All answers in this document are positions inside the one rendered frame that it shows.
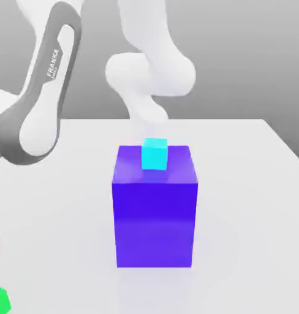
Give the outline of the large purple box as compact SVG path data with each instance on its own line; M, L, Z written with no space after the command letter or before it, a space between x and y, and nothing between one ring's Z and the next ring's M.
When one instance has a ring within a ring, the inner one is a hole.
M112 180L118 267L191 267L198 180L187 146L166 170L143 170L141 148L120 146Z

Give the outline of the small cyan cube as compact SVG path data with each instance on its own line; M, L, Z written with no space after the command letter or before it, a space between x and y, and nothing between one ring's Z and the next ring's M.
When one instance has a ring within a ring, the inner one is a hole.
M142 145L142 169L166 170L168 141L163 138L145 138Z

